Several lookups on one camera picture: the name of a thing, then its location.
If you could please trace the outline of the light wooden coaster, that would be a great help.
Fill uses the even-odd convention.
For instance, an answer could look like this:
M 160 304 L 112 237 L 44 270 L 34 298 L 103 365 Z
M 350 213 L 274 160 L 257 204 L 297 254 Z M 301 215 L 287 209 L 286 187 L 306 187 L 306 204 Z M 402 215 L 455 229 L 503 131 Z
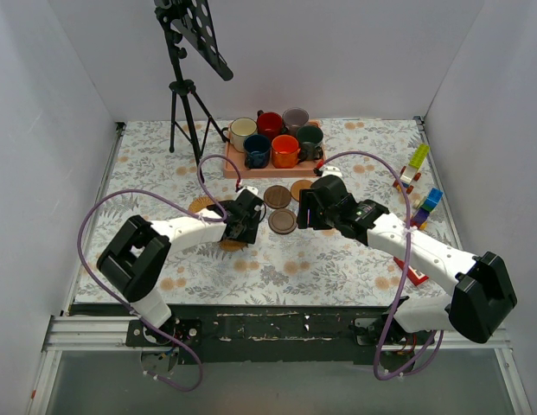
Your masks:
M 291 197 L 295 200 L 295 201 L 300 201 L 300 192 L 302 190 L 305 190 L 305 189 L 310 189 L 311 185 L 313 184 L 312 181 L 310 180 L 306 180 L 306 179 L 302 179 L 302 180 L 297 180 L 295 181 L 294 183 L 292 183 L 291 185 L 291 189 L 290 189 L 290 192 L 291 192 Z

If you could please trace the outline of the woven cork coaster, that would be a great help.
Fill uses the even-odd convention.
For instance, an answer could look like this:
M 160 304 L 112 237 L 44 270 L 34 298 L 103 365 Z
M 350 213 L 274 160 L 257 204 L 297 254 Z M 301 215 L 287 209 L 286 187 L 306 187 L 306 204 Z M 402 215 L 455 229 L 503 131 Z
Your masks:
M 205 214 L 210 211 L 210 207 L 216 207 L 214 200 L 206 196 L 201 196 L 191 201 L 188 211 L 192 214 Z
M 224 252 L 237 252 L 247 247 L 247 243 L 230 240 L 230 239 L 224 239 L 219 243 L 219 247 Z

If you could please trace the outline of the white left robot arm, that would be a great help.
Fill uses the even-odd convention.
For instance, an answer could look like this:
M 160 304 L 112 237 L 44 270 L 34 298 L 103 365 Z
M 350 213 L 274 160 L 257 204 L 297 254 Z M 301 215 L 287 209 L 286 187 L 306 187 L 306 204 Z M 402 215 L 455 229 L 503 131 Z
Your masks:
M 157 280 L 169 253 L 222 240 L 254 243 L 262 205 L 259 191 L 244 187 L 235 199 L 209 205 L 192 216 L 147 221 L 134 215 L 101 253 L 97 267 L 147 321 L 147 337 L 158 346 L 167 345 L 174 339 L 176 326 Z

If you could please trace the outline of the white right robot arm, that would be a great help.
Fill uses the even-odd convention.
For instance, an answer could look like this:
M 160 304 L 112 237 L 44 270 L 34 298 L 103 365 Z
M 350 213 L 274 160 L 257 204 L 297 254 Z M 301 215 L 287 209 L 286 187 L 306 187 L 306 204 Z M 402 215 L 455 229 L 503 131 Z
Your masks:
M 392 343 L 434 330 L 455 330 L 472 342 L 485 343 L 517 304 L 500 256 L 460 251 L 406 228 L 403 220 L 380 203 L 356 201 L 334 170 L 300 191 L 297 225 L 335 229 L 345 238 L 395 258 L 408 256 L 410 267 L 444 290 L 439 297 L 404 297 L 397 309 L 387 311 L 382 331 Z

